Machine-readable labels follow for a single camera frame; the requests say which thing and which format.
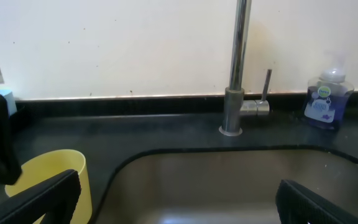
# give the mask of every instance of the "kitchen sink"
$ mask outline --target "kitchen sink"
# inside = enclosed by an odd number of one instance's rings
[[[280,223],[282,179],[358,217],[358,165],[314,150],[154,154],[113,179],[96,223]]]

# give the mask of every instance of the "backsplash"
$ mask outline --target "backsplash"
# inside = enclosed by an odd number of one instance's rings
[[[236,0],[0,0],[0,67],[21,100],[222,95]],[[253,0],[243,88],[305,92],[346,57],[358,90],[358,1]]]

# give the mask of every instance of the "chrome faucet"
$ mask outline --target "chrome faucet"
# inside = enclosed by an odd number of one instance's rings
[[[240,117],[246,115],[269,114],[270,107],[266,101],[272,70],[267,70],[264,91],[261,100],[244,101],[244,89],[241,88],[244,71],[244,58],[246,56],[249,17],[252,0],[237,0],[236,24],[234,26],[234,40],[231,59],[230,84],[225,89],[224,119],[219,128],[227,136],[238,136],[242,133]]]

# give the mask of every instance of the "countertop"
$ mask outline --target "countertop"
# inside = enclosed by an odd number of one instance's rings
[[[140,153],[248,150],[291,146],[336,151],[358,159],[358,119],[327,131],[308,126],[294,113],[273,111],[266,118],[245,118],[243,133],[223,136],[221,113],[41,119],[14,136],[20,163],[56,149],[76,149],[86,157],[96,213],[111,177]],[[0,185],[0,202],[7,196]]]

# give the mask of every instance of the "light blue container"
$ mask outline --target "light blue container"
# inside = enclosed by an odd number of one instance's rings
[[[9,116],[17,112],[15,99],[13,98],[13,93],[11,90],[0,90],[0,95],[2,95],[7,103],[7,110],[9,112]]]

